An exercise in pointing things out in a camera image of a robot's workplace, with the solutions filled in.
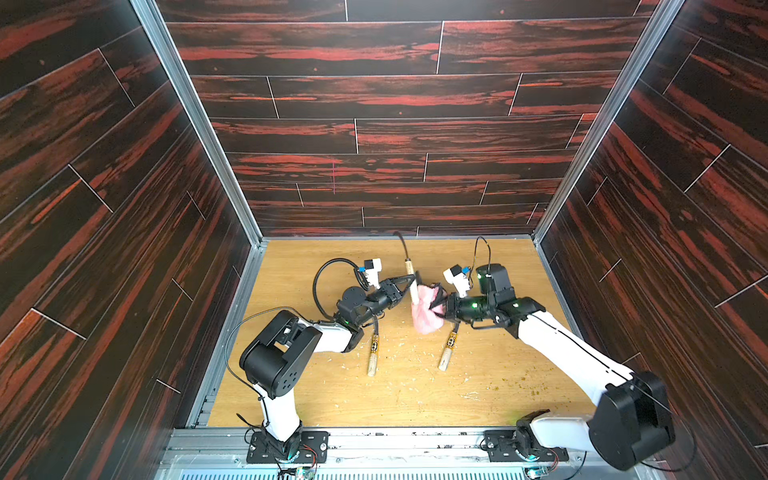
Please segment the pink rag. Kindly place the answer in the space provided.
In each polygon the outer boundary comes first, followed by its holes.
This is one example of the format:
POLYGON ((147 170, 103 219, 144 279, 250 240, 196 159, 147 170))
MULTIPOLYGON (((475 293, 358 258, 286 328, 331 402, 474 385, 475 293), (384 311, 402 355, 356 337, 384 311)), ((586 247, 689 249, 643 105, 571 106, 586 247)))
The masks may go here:
POLYGON ((444 306, 431 307, 442 292, 443 289, 439 284, 417 286, 418 302, 411 305, 411 312, 413 326, 419 334, 430 334, 443 327, 445 320, 440 317, 440 314, 444 313, 444 306))

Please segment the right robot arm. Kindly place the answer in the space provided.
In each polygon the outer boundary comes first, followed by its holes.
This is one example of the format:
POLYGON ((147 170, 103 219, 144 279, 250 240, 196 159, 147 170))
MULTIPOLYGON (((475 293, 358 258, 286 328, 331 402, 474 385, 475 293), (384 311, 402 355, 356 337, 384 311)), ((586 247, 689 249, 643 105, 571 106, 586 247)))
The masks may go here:
POLYGON ((564 328, 539 302, 517 296, 506 268, 498 263, 476 270, 455 265, 444 277, 454 292, 439 285, 419 286, 416 317, 502 329, 546 357, 595 406, 591 415, 562 416, 543 409, 519 419, 510 443, 522 460, 537 461, 549 450, 575 449, 627 471, 675 442, 661 378, 614 361, 564 328))

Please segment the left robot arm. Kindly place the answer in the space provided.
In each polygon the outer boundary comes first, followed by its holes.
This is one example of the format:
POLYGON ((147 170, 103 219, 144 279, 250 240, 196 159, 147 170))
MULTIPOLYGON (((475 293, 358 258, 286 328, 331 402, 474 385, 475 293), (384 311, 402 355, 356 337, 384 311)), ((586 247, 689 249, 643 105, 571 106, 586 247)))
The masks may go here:
POLYGON ((414 274, 381 280, 368 293, 360 286, 344 291, 329 320, 311 322, 280 310, 244 349, 239 366, 262 404, 266 438, 281 446, 296 442, 302 422, 296 412, 294 387, 318 352, 348 353, 364 338, 365 328, 399 305, 414 274))

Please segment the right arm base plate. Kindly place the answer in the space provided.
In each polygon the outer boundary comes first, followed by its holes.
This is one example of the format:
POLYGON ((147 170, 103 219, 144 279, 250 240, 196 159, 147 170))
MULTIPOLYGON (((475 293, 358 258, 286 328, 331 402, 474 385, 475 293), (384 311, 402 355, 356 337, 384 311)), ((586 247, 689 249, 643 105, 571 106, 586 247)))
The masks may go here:
POLYGON ((561 448, 545 448, 532 433, 516 428, 486 430, 480 449, 488 454, 491 462, 554 463, 567 462, 568 452, 561 448))

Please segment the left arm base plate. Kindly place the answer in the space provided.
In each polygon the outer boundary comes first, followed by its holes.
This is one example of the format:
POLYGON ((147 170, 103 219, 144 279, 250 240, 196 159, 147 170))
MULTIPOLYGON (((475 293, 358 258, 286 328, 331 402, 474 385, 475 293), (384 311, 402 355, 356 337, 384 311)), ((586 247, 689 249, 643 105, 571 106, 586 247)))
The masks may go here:
POLYGON ((327 460, 330 433, 302 430, 280 441, 266 431, 256 431, 248 441, 247 464, 323 464, 327 460))

